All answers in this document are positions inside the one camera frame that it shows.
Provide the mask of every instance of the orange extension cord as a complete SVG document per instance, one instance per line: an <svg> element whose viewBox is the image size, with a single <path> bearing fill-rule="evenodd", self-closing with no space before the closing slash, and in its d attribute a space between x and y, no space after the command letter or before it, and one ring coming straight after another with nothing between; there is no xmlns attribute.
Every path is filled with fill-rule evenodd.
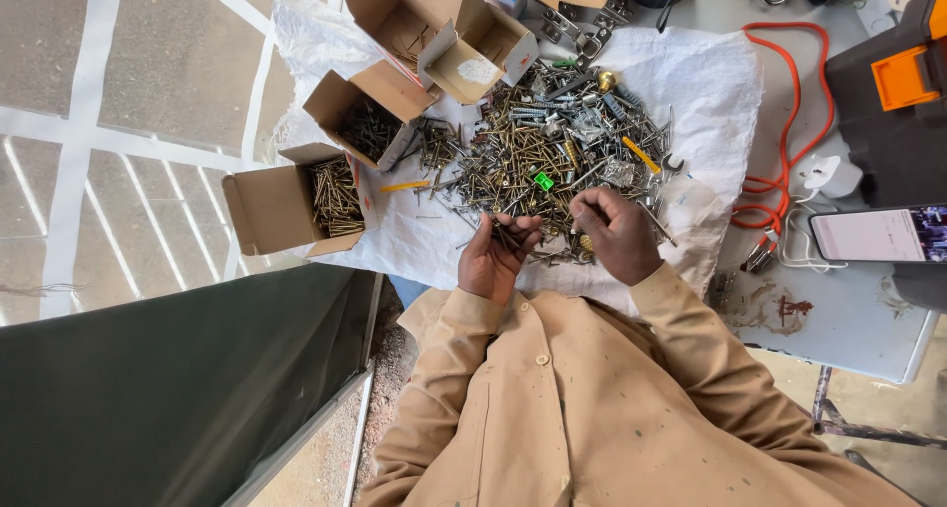
<svg viewBox="0 0 947 507"><path fill-rule="evenodd" d="M787 141L789 137L789 129L793 125L793 121L796 120L796 115L799 113L799 104L802 97L802 88L799 83L799 69L796 67L796 61L793 60L786 49L782 46L779 46L775 42L766 41L760 39L748 33L748 30L751 29L811 29L822 38L822 48L819 52L819 61L818 61L818 72L819 72L819 84L822 86L822 91L825 93L826 102L829 104L829 116L826 120L825 127L822 128L822 131L819 132L819 135L810 141L802 150L794 155L792 158L789 158L789 152L787 150ZM786 64L789 65L789 72L793 76L793 112L789 115L789 120L786 121L786 126L782 130L782 136L779 138L779 160L782 164L782 174L779 175L775 180L768 180L766 178L761 178L758 176L746 176L746 181L756 182L764 184L763 187L753 187L753 186L743 186L744 192L754 192L754 193L763 193L770 191L774 188L779 189L779 205L776 206L775 210L764 206L763 204L746 204L742 206L735 206L733 208L734 216L730 218L730 222L734 225L739 225L740 227L746 228L765 228L767 226L772 227L775 231L775 234L779 237L782 236L782 222L786 217L786 213L789 212L789 206L792 203L792 199L789 195L789 175L792 167L799 162L803 155L806 154L816 143L821 140L825 134L829 131L829 128L832 126L833 120L835 119L835 103L832 99L832 93L829 91L829 84L826 82L826 58L829 54L829 34L826 33L825 29L822 29L821 26L813 23L750 23L742 28L746 38L756 44L762 44L767 48L775 50L783 60L786 60ZM736 217L737 213L742 211L762 211L766 213L766 218L760 222L745 222ZM764 235L761 239L755 250L757 249L766 249L765 245L767 242L770 242L768 248L769 253L773 253L776 249L777 241L771 241L769 237Z"/></svg>

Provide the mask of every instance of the green plastic piece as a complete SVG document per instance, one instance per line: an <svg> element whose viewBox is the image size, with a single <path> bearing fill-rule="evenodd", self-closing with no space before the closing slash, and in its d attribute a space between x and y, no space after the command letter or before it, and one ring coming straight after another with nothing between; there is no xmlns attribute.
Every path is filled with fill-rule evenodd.
<svg viewBox="0 0 947 507"><path fill-rule="evenodd" d="M536 174L536 177L533 178L533 181L536 182L536 184L542 187L543 190L545 191L549 191L551 186L553 186L553 184L555 183L552 181L552 178L546 175L546 173Z"/></svg>

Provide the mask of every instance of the white charger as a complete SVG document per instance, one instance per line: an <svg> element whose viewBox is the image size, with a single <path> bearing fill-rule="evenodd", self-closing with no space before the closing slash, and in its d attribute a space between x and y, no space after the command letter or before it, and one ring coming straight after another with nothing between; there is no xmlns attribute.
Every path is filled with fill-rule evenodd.
<svg viewBox="0 0 947 507"><path fill-rule="evenodd" d="M806 188L817 190L828 198L842 198L855 192L864 173L841 155L817 157L811 170L806 173Z"/></svg>

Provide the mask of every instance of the phone screen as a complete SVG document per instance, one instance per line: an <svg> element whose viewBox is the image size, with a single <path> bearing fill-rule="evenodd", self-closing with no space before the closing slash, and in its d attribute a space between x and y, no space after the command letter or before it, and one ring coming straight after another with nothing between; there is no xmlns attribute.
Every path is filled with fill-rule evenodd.
<svg viewBox="0 0 947 507"><path fill-rule="evenodd" d="M816 215L811 225L825 259L947 261L947 206Z"/></svg>

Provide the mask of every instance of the hand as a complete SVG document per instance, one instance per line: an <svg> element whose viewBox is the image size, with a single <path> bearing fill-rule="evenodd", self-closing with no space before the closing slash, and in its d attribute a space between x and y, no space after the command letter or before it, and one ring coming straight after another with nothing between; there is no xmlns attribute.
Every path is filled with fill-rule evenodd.
<svg viewBox="0 0 947 507"><path fill-rule="evenodd" d="M543 233L539 226L541 217L516 217L497 213L496 220L512 233L519 249L510 251L500 241L491 238L493 223L490 215L480 213L480 227L470 243L460 254L457 265L457 286L471 293L506 306L516 283L516 275L523 267L529 252L536 246Z"/></svg>
<svg viewBox="0 0 947 507"><path fill-rule="evenodd" d="M607 187L586 189L569 203L572 228L592 239L605 270L629 287L641 283L662 264L651 219L637 204Z"/></svg>

